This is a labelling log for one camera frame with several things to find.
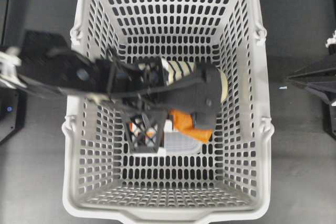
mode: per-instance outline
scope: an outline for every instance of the black metal stand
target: black metal stand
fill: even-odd
[[[324,130],[336,140],[336,45],[329,46],[330,56],[308,65],[287,77],[294,85],[318,96],[325,107]]]
[[[0,143],[17,130],[18,105],[17,90],[0,88]]]

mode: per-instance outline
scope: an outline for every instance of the white plastic basket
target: white plastic basket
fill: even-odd
[[[78,217],[124,223],[255,219],[270,199],[266,30],[259,0],[78,0],[74,50],[108,46],[122,60],[161,56],[210,61],[228,97],[208,144],[195,155],[134,157],[120,114],[68,98],[63,202]]]

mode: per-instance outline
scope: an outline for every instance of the dark floor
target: dark floor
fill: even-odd
[[[77,0],[9,0],[4,43],[19,45],[25,28],[69,38]],[[319,99],[285,76],[328,54],[336,28],[332,0],[260,0],[266,41],[272,138],[271,203],[259,220],[234,223],[336,223],[336,141],[324,133]],[[116,223],[80,219],[63,208],[66,101],[28,97],[25,128],[0,145],[0,223]]]

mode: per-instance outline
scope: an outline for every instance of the orange object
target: orange object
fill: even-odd
[[[172,110],[170,114],[173,116],[174,128],[179,132],[203,143],[207,143],[209,141],[212,131],[195,129],[191,115],[184,114],[178,110]]]

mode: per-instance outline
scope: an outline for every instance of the basket mesh wall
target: basket mesh wall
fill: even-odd
[[[82,202],[148,207],[243,206],[258,198],[247,0],[88,0],[86,55],[122,60],[160,56],[208,61],[228,79],[228,97],[202,152],[134,157],[120,115],[83,101],[78,191]],[[238,64],[247,73],[239,74]],[[248,131],[242,138],[239,84],[249,83]]]

